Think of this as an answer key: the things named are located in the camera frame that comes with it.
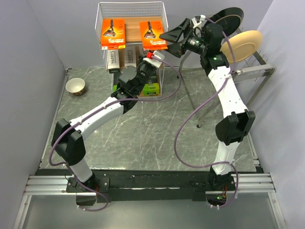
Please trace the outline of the orange Gillette pack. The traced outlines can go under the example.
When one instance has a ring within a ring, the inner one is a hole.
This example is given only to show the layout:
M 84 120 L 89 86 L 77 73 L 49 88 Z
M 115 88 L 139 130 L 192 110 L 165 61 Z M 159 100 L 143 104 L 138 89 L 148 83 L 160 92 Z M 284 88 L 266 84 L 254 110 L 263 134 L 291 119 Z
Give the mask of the orange Gillette pack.
M 117 50 L 126 47 L 125 20 L 103 19 L 100 37 L 102 50 Z
M 167 50 L 167 41 L 160 38 L 164 33 L 161 21 L 141 21 L 140 33 L 144 50 Z

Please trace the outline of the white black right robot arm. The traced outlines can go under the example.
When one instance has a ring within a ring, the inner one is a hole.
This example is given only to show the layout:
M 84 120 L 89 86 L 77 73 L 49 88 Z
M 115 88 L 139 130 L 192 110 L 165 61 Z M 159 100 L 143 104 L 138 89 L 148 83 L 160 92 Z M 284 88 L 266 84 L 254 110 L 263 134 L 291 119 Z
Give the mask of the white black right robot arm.
M 199 54 L 201 66 L 216 90 L 224 117 L 215 127 L 219 144 L 215 161 L 209 166 L 208 184 L 210 189 L 219 190 L 234 183 L 231 165 L 238 146 L 252 127 L 255 113 L 249 111 L 241 100 L 229 62 L 220 50 L 225 38 L 222 26 L 209 23 L 200 36 L 195 35 L 195 29 L 203 20 L 201 16 L 186 18 L 160 38 L 170 42 L 167 51 L 178 58 L 186 51 Z

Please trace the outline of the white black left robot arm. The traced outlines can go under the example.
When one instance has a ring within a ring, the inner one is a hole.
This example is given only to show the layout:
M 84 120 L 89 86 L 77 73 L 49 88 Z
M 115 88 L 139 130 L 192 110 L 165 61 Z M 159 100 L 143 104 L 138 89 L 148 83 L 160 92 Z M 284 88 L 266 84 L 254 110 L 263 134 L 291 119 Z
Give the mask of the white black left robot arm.
M 162 64 L 155 56 L 141 56 L 139 60 L 138 67 L 124 67 L 118 79 L 117 89 L 103 103 L 70 121 L 61 119 L 55 126 L 51 142 L 52 151 L 63 158 L 64 163 L 78 178 L 78 187 L 85 192 L 98 190 L 95 175 L 84 158 L 85 140 L 108 121 L 131 110 L 148 79 Z

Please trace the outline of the white Harry's box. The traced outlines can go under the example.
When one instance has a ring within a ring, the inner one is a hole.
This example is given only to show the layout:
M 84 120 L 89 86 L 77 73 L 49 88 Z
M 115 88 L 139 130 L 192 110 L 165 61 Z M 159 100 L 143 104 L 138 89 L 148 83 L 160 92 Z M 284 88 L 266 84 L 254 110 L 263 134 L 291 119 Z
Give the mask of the white Harry's box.
M 107 52 L 107 70 L 109 73 L 120 72 L 120 60 L 118 50 L 108 50 Z
M 126 46 L 124 49 L 124 67 L 137 67 L 136 46 Z

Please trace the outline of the metal dish rack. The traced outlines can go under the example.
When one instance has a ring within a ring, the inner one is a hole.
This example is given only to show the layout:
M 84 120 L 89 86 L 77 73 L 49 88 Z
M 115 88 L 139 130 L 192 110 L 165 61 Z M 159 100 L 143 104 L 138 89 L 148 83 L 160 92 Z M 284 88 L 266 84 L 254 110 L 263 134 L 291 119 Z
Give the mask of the metal dish rack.
M 261 51 L 255 51 L 249 58 L 248 61 L 245 59 L 244 62 L 247 64 L 246 67 L 241 68 L 239 70 L 236 70 L 236 72 L 233 73 L 233 81 L 234 83 L 241 83 L 241 82 L 245 82 L 248 80 L 253 80 L 256 81 L 258 78 L 264 77 L 264 80 L 260 83 L 260 85 L 258 86 L 258 88 L 255 90 L 255 92 L 253 93 L 253 95 L 251 96 L 251 98 L 249 99 L 249 101 L 246 103 L 246 105 L 249 107 L 253 101 L 255 100 L 255 98 L 258 96 L 258 94 L 260 93 L 260 91 L 262 90 L 262 88 L 265 86 L 265 84 L 268 82 L 268 80 L 273 76 L 273 74 L 276 71 L 276 67 L 273 64 L 267 63 L 267 61 L 264 60 L 264 55 L 261 56 L 260 55 Z M 183 64 L 184 62 L 187 60 L 187 58 L 190 56 L 191 52 L 187 51 L 184 55 L 184 57 L 181 59 L 180 61 L 180 65 L 179 65 L 179 73 L 182 75 L 182 82 L 183 82 L 183 86 L 185 88 L 185 91 L 188 95 L 188 99 L 191 103 L 191 106 L 193 108 L 193 110 L 195 110 L 195 106 L 192 100 L 192 97 L 188 91 L 188 88 L 185 84 L 184 78 L 183 78 L 183 74 L 184 73 L 189 73 L 189 72 L 195 72 L 195 71 L 200 71 L 201 68 L 194 68 L 194 69 L 189 69 L 189 70 L 183 70 Z M 251 58 L 255 58 L 254 62 L 252 64 L 250 63 L 250 59 Z M 201 116 L 199 116 L 198 114 L 196 114 L 196 118 L 198 119 L 197 122 L 197 128 L 201 128 L 203 125 L 203 119 L 204 117 L 207 116 L 207 114 L 211 111 L 213 111 L 215 108 L 217 108 L 217 106 L 220 105 L 220 102 L 216 101 L 216 102 L 212 102 L 212 104 L 206 108 L 203 111 L 203 114 Z

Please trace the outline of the white wire wooden shelf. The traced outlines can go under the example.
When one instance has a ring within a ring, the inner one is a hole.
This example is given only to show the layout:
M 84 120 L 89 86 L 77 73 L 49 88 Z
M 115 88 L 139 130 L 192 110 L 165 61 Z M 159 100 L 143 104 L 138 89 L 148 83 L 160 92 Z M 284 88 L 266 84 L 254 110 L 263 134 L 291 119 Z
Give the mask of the white wire wooden shelf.
M 148 1 L 148 2 L 100 2 L 97 8 L 97 15 L 95 21 L 96 36 L 99 40 L 103 19 L 123 18 L 125 20 L 125 37 L 126 46 L 136 46 L 137 66 L 140 55 L 146 55 L 148 51 L 144 50 L 142 46 L 140 22 L 141 21 L 161 21 L 163 30 L 168 30 L 168 21 L 165 11 L 165 6 L 162 1 Z M 113 82 L 118 82 L 118 77 L 124 68 L 124 49 L 118 49 L 120 60 L 120 72 L 109 73 L 107 70 L 107 52 L 102 50 L 102 56 L 108 78 L 111 81 L 111 90 Z

